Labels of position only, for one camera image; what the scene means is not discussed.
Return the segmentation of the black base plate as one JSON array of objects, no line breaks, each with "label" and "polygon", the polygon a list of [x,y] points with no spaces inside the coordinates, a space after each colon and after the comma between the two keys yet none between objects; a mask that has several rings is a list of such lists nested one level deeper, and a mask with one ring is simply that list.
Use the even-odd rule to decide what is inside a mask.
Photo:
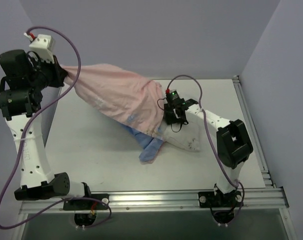
[{"label": "black base plate", "polygon": [[63,203],[64,211],[107,210],[110,195],[108,193],[92,193],[87,197],[68,198]]},{"label": "black base plate", "polygon": [[243,206],[242,194],[238,190],[223,194],[221,191],[200,191],[198,203],[200,208],[233,208]]}]

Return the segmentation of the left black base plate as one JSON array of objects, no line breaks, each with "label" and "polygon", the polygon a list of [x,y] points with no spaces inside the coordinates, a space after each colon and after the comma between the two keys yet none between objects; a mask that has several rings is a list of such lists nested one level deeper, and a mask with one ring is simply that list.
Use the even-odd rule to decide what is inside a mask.
[{"label": "left black base plate", "polygon": [[108,193],[92,193],[87,197],[68,198],[63,203],[64,211],[107,210],[110,195]]}]

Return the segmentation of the aluminium rail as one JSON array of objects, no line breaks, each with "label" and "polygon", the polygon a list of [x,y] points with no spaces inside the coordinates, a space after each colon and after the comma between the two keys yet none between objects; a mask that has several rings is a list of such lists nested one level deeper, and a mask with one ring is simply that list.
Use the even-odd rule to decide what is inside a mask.
[{"label": "aluminium rail", "polygon": [[247,189],[240,213],[218,225],[195,190],[111,192],[112,216],[86,230],[61,204],[14,231],[15,240],[295,240],[285,193]]},{"label": "aluminium rail", "polygon": [[233,82],[233,86],[240,104],[240,108],[242,111],[242,114],[244,116],[245,122],[246,122],[246,126],[248,129],[248,134],[250,136],[251,142],[253,144],[253,148],[254,148],[254,153],[256,155],[256,159],[258,162],[258,165],[260,167],[265,185],[267,188],[276,188],[276,184],[274,183],[274,181],[272,180],[260,141],[259,141],[259,137],[257,135],[257,131],[256,131],[256,127],[255,124],[253,122],[253,118],[251,116],[250,110],[248,108],[246,99],[245,99],[245,95],[241,86],[241,82],[239,77],[237,76],[236,78],[232,79]]}]

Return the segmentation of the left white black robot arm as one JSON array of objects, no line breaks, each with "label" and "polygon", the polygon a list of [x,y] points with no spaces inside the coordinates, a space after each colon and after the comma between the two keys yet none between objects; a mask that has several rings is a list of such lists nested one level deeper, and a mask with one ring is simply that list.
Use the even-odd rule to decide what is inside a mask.
[{"label": "left white black robot arm", "polygon": [[89,186],[73,182],[66,172],[54,173],[47,159],[42,134],[42,90],[60,88],[68,73],[54,58],[46,63],[37,53],[22,49],[0,55],[5,76],[0,81],[0,110],[17,149],[15,168],[21,172],[20,187],[14,191],[18,201],[74,198],[81,210],[92,205]]}]

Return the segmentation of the aluminium right side rail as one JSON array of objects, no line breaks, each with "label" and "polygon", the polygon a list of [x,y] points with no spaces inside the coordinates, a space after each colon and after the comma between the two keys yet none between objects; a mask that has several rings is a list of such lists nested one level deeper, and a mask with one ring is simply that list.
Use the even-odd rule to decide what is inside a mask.
[{"label": "aluminium right side rail", "polygon": [[253,148],[254,148],[254,153],[256,155],[256,159],[258,162],[258,165],[260,167],[265,185],[267,188],[276,188],[276,184],[274,183],[274,181],[272,180],[260,141],[259,141],[259,137],[257,135],[257,131],[256,131],[256,127],[255,124],[253,122],[253,118],[251,116],[250,110],[248,108],[246,99],[245,99],[245,95],[241,86],[241,82],[239,77],[237,76],[236,78],[232,79],[233,82],[233,86],[240,104],[240,108],[242,111],[242,114],[244,116],[245,122],[246,122],[246,126],[248,129],[248,134],[250,136],[251,142],[253,144]]}]

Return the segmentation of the aluminium front rail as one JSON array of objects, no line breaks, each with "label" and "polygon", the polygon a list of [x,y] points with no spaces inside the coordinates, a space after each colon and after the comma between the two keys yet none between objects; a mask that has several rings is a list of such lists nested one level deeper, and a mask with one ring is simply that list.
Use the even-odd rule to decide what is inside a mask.
[{"label": "aluminium front rail", "polygon": [[295,240],[285,193],[247,189],[240,213],[218,225],[195,190],[111,192],[112,216],[86,230],[61,204],[14,231],[15,240]]}]

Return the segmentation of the white pillow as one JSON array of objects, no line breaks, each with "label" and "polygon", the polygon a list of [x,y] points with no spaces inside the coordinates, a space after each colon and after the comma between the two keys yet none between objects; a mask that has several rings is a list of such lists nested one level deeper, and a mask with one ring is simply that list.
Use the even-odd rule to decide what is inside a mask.
[{"label": "white pillow", "polygon": [[180,128],[178,123],[168,125],[163,120],[160,131],[166,143],[189,152],[200,151],[200,127],[197,123],[190,122]]}]

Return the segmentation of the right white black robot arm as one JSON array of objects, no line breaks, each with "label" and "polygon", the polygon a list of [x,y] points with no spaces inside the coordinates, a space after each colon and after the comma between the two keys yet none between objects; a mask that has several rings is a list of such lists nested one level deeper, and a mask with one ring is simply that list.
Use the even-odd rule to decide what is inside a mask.
[{"label": "right white black robot arm", "polygon": [[166,89],[164,121],[167,125],[178,125],[181,132],[188,124],[204,125],[210,147],[221,170],[214,185],[213,200],[218,206],[226,206],[231,192],[241,184],[239,175],[244,163],[254,151],[247,128],[240,119],[223,118],[201,106],[201,100],[181,98],[176,90]]}]

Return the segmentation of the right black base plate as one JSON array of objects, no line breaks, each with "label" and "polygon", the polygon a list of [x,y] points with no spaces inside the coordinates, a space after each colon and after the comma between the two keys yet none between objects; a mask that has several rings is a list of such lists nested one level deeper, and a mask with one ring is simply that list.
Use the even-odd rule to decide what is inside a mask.
[{"label": "right black base plate", "polygon": [[223,194],[221,191],[200,191],[198,203],[200,208],[233,208],[243,206],[242,194],[238,190]]}]

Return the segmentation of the pink blue pillowcase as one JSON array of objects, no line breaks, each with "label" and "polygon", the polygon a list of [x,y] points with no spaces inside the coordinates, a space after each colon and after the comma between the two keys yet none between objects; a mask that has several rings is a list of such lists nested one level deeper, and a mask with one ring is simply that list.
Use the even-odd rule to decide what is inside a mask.
[{"label": "pink blue pillowcase", "polygon": [[164,117],[160,83],[111,64],[62,66],[64,82],[91,107],[121,124],[142,148],[139,160],[153,162],[164,144]]}]

